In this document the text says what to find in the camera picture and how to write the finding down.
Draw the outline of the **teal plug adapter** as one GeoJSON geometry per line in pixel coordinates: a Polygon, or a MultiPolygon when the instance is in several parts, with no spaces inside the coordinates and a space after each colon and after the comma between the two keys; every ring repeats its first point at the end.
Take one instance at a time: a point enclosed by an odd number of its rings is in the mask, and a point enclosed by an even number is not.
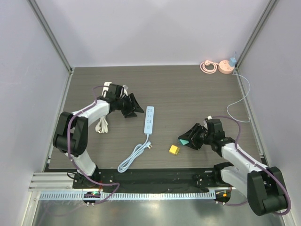
{"type": "Polygon", "coordinates": [[[180,141],[180,143],[181,143],[182,145],[187,145],[187,144],[189,144],[189,141],[188,141],[188,140],[179,139],[179,141],[180,141]]]}

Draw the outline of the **light blue power strip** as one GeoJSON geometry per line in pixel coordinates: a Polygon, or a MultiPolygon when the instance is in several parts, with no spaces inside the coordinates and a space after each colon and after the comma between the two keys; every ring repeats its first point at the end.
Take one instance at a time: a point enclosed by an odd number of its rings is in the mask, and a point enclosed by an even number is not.
{"type": "Polygon", "coordinates": [[[151,149],[152,144],[149,140],[150,135],[153,132],[153,123],[154,123],[154,112],[155,108],[153,106],[146,107],[145,121],[144,121],[144,134],[146,135],[146,140],[143,144],[138,144],[130,154],[117,168],[118,173],[124,173],[128,170],[131,164],[143,154],[146,148],[151,149]]]}

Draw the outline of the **yellow plug adapter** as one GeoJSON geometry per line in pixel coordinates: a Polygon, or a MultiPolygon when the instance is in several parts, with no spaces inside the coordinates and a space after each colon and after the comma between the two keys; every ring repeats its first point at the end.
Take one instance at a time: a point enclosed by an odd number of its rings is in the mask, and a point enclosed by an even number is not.
{"type": "Polygon", "coordinates": [[[169,153],[172,155],[178,155],[179,151],[180,151],[180,148],[175,145],[171,145],[171,147],[169,149],[169,153]]]}

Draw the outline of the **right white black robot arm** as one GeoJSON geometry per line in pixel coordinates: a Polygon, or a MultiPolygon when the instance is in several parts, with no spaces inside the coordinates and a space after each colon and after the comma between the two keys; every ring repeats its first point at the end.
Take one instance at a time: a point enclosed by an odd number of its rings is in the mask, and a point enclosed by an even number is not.
{"type": "Polygon", "coordinates": [[[208,145],[224,158],[226,162],[214,165],[213,183],[235,187],[257,216],[290,212],[291,199],[281,170],[257,161],[239,146],[237,138],[226,136],[219,116],[205,118],[203,125],[196,123],[178,139],[194,150],[208,145]]]}

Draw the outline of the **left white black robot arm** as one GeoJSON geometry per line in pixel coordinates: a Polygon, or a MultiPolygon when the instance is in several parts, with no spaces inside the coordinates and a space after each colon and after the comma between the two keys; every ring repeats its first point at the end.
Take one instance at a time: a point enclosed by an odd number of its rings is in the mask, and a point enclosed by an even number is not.
{"type": "Polygon", "coordinates": [[[69,158],[78,173],[84,176],[83,182],[89,188],[97,187],[100,182],[98,167],[87,152],[90,125],[114,111],[121,111],[125,118],[144,112],[125,85],[106,82],[101,88],[101,95],[94,95],[93,102],[88,106],[60,114],[53,137],[53,146],[69,158]]]}

